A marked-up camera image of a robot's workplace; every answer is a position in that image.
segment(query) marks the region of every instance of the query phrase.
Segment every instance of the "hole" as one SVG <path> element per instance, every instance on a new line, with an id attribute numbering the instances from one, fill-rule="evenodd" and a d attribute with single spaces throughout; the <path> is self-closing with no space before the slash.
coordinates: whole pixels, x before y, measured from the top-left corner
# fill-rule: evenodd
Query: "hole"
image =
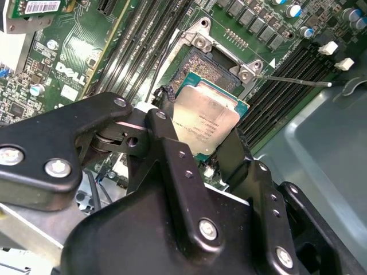
<path id="1" fill-rule="evenodd" d="M 191 178 L 193 177 L 193 173 L 192 173 L 191 171 L 187 170 L 187 171 L 185 172 L 185 176 L 186 176 L 188 179 L 191 179 Z"/>
<path id="2" fill-rule="evenodd" d="M 273 209 L 273 214 L 274 214 L 275 216 L 277 216 L 278 218 L 280 218 L 280 213 L 279 213 L 279 211 L 277 211 L 277 210 Z"/>
<path id="3" fill-rule="evenodd" d="M 201 21 L 201 26 L 203 26 L 203 27 L 207 27 L 208 26 L 208 22 L 207 22 L 207 20 L 202 20 Z"/>
<path id="4" fill-rule="evenodd" d="M 85 199 L 85 195 L 83 193 L 76 194 L 76 199 L 78 201 L 83 201 Z"/>
<path id="5" fill-rule="evenodd" d="M 138 144 L 138 139 L 132 136 L 127 139 L 126 143 L 129 147 L 135 147 Z"/>

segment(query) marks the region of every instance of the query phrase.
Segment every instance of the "black wire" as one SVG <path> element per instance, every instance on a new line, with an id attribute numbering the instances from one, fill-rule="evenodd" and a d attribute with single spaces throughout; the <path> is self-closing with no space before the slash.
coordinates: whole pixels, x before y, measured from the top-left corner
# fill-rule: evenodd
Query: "black wire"
<path id="1" fill-rule="evenodd" d="M 95 211 L 101 210 L 102 209 L 101 200 L 99 198 L 99 194 L 98 194 L 96 182 L 94 180 L 94 176 L 93 176 L 92 172 L 90 172 L 89 170 L 85 170 L 84 172 L 88 176 L 89 185 L 91 186 L 94 210 Z"/>
<path id="2" fill-rule="evenodd" d="M 104 186 L 103 186 L 100 182 L 99 182 L 99 187 L 101 187 L 102 192 L 103 192 L 103 194 L 106 196 L 106 198 L 107 198 L 108 202 L 109 202 L 109 203 L 112 203 L 113 201 L 112 201 L 112 199 L 111 199 L 110 195 L 108 194 L 108 192 L 107 192 L 106 188 L 104 188 Z"/>

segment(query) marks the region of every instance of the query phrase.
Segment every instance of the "screw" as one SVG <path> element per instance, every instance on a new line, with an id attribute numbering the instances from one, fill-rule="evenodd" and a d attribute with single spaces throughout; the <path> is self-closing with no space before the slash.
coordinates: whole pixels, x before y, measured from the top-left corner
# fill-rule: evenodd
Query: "screw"
<path id="1" fill-rule="evenodd" d="M 203 49 L 205 47 L 205 40 L 202 37 L 198 37 L 195 40 L 195 46 L 199 49 Z"/>
<path id="2" fill-rule="evenodd" d="M 13 147 L 0 148 L 0 164 L 12 166 L 20 163 L 24 159 L 24 154 Z"/>
<path id="3" fill-rule="evenodd" d="M 212 241 L 217 238 L 217 229 L 214 224 L 207 219 L 199 222 L 200 233 L 208 240 Z"/>
<path id="4" fill-rule="evenodd" d="M 246 80 L 246 79 L 247 79 L 247 77 L 248 77 L 248 73 L 247 73 L 246 71 L 244 71 L 244 72 L 240 72 L 240 79 L 241 79 L 242 81 Z"/>
<path id="5" fill-rule="evenodd" d="M 64 159 L 53 159 L 46 163 L 45 171 L 54 178 L 64 178 L 70 174 L 71 167 Z"/>
<path id="6" fill-rule="evenodd" d="M 259 163 L 259 166 L 260 166 L 261 170 L 268 171 L 268 168 L 264 164 Z"/>
<path id="7" fill-rule="evenodd" d="M 279 259 L 279 261 L 287 268 L 293 267 L 293 261 L 289 253 L 282 247 L 276 248 L 276 255 Z"/>
<path id="8" fill-rule="evenodd" d="M 297 190 L 297 188 L 296 188 L 296 187 L 294 187 L 293 185 L 291 185 L 290 189 L 291 189 L 291 191 L 292 191 L 293 193 L 298 194 L 298 190 Z"/>
<path id="9" fill-rule="evenodd" d="M 126 106 L 126 101 L 124 101 L 123 99 L 120 98 L 115 98 L 114 103 L 120 107 L 125 107 Z"/>
<path id="10" fill-rule="evenodd" d="M 158 111 L 157 113 L 155 113 L 160 119 L 166 119 L 166 114 L 161 112 L 161 111 Z"/>
<path id="11" fill-rule="evenodd" d="M 107 176 L 110 178 L 110 179 L 113 179 L 114 177 L 116 177 L 116 173 L 113 172 L 113 171 L 110 171 L 108 172 Z"/>

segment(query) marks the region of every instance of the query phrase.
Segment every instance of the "barcode label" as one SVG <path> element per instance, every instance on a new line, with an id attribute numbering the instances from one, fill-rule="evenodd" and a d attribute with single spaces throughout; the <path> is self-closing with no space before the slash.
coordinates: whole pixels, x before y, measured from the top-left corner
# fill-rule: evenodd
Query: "barcode label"
<path id="1" fill-rule="evenodd" d="M 49 13 L 51 11 L 58 11 L 60 3 L 61 1 L 29 1 L 24 13 Z"/>

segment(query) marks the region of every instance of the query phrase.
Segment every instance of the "motherboard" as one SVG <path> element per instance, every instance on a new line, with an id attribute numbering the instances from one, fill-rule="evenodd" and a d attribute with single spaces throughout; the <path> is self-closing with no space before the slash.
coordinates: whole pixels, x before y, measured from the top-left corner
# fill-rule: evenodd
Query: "motherboard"
<path id="1" fill-rule="evenodd" d="M 366 0 L 7 0 L 0 121 L 104 91 L 150 101 L 192 72 L 249 106 L 235 124 L 255 153 L 321 90 L 260 76 L 335 79 L 366 48 L 365 16 Z M 112 154 L 93 169 L 124 186 L 125 163 Z"/>

